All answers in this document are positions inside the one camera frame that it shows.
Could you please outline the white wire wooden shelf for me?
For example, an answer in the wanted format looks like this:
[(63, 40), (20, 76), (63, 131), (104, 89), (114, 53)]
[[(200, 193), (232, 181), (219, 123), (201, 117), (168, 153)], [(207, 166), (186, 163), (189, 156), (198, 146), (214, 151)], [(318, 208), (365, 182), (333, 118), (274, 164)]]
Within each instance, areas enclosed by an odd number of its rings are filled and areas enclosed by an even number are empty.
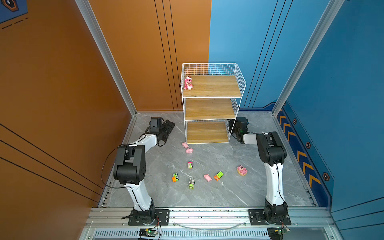
[[(184, 80), (192, 77), (192, 90)], [(229, 120), (236, 119), (246, 89), (237, 63), (184, 63), (181, 97), (187, 144), (222, 144), (231, 138)]]

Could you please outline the pink round cake toy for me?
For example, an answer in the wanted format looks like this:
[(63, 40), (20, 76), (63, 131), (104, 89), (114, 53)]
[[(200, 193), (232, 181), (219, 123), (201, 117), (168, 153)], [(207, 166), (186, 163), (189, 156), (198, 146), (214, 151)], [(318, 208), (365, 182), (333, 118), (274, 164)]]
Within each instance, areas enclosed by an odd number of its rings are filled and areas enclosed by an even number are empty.
[(245, 176), (248, 173), (248, 170), (242, 165), (237, 167), (237, 172), (240, 176)]

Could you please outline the pink bear toy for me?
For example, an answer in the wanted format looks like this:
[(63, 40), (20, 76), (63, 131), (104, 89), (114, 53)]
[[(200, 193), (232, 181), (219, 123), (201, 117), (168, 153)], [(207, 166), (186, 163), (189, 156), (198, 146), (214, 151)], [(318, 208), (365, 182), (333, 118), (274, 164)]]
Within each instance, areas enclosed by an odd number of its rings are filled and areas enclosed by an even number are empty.
[(187, 76), (184, 80), (184, 90), (192, 90), (193, 89), (193, 84), (192, 84), (192, 77)]

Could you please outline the orange green toy car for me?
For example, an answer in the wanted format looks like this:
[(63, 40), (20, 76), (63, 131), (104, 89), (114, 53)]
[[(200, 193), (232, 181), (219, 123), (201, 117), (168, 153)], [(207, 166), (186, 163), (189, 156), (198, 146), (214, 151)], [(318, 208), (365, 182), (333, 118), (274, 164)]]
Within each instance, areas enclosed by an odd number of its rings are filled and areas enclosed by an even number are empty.
[(178, 173), (173, 174), (172, 181), (173, 181), (173, 183), (176, 183), (179, 181), (179, 174)]

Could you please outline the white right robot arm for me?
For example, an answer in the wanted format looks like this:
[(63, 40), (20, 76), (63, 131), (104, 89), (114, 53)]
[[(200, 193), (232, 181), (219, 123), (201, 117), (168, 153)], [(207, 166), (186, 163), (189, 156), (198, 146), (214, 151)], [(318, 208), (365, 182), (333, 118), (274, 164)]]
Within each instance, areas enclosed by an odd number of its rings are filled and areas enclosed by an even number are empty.
[(251, 133), (248, 131), (248, 119), (238, 117), (229, 121), (233, 136), (241, 144), (257, 145), (259, 157), (266, 169), (267, 194), (263, 210), (249, 210), (252, 225), (292, 224), (289, 207), (283, 192), (283, 167), (287, 150), (277, 132)]

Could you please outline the aluminium front rail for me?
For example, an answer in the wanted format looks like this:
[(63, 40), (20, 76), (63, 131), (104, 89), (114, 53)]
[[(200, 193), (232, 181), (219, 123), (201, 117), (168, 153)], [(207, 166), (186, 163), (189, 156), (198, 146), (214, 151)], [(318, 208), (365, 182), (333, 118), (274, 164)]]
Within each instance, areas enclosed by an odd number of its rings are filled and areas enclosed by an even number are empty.
[(281, 226), (252, 226), (248, 210), (257, 207), (159, 208), (170, 210), (167, 226), (129, 226), (128, 208), (94, 208), (81, 240), (139, 240), (140, 229), (155, 229), (155, 240), (341, 240), (342, 234), (325, 208), (291, 207), (290, 232), (274, 234)]

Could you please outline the green circuit board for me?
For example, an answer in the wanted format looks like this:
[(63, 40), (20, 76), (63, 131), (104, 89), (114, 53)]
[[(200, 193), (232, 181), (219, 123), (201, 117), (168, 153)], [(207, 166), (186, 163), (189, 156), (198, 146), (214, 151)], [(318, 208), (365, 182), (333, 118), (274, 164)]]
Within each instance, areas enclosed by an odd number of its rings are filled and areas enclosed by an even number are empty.
[(290, 232), (290, 229), (288, 227), (281, 227), (274, 230), (274, 234), (278, 235), (284, 235), (285, 233)]
[(140, 229), (138, 234), (139, 240), (154, 240), (159, 236), (159, 231), (155, 229)]

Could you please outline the right green circuit board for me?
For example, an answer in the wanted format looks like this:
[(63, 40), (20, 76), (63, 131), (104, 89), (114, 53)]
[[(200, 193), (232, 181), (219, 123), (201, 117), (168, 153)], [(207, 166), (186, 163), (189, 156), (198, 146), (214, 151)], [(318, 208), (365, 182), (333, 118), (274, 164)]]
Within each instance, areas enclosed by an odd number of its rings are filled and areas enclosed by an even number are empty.
[(274, 230), (274, 234), (278, 235), (284, 235), (285, 233), (290, 232), (290, 229), (288, 227), (281, 227)]

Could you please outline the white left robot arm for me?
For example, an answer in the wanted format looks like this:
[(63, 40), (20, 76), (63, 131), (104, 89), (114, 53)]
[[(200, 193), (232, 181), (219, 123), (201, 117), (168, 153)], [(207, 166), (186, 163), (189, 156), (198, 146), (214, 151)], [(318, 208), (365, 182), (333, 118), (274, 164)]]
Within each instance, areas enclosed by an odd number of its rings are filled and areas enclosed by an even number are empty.
[(128, 216), (129, 225), (160, 225), (153, 198), (148, 194), (144, 178), (146, 175), (146, 152), (165, 144), (175, 123), (162, 117), (152, 117), (145, 132), (138, 140), (117, 147), (113, 176), (128, 190), (134, 207)]

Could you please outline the green grey toy truck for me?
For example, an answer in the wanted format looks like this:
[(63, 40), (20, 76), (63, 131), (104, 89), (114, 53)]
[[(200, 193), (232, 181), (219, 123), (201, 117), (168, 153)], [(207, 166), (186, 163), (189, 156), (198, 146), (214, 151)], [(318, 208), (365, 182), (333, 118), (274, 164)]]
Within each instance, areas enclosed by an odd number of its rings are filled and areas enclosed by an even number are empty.
[(190, 178), (189, 180), (189, 189), (194, 189), (194, 186), (195, 186), (195, 179), (194, 178)]

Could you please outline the left green circuit board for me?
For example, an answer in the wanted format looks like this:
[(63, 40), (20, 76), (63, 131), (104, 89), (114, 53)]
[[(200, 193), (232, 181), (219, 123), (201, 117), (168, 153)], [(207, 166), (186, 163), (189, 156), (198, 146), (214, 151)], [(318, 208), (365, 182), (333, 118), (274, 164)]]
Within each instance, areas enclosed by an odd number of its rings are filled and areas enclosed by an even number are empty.
[(159, 236), (159, 231), (155, 229), (140, 229), (138, 234), (139, 240), (154, 240)]

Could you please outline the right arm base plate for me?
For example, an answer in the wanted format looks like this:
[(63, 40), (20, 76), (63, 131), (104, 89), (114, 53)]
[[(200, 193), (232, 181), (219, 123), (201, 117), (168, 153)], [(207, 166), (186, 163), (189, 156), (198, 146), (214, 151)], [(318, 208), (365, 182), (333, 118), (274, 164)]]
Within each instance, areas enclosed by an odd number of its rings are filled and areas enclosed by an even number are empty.
[(287, 212), (281, 215), (267, 215), (264, 209), (249, 209), (248, 214), (252, 226), (290, 226), (292, 224)]

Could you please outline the green orange toy truck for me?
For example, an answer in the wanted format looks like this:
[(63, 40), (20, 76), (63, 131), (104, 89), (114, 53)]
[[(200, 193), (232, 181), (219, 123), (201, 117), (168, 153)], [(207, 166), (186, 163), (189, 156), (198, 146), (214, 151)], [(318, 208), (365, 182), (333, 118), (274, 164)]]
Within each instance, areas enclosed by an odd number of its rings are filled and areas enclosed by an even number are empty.
[(223, 176), (224, 176), (224, 173), (223, 173), (223, 172), (218, 172), (218, 173), (214, 176), (214, 179), (215, 179), (216, 181), (219, 181)]

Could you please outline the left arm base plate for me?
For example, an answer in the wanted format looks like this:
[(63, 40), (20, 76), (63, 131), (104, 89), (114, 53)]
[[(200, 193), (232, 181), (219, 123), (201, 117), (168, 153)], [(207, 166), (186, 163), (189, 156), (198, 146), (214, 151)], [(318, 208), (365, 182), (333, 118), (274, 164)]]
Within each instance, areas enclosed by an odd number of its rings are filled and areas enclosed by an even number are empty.
[(131, 211), (129, 226), (154, 226), (160, 221), (161, 226), (167, 226), (170, 219), (170, 210), (154, 209), (148, 211)]

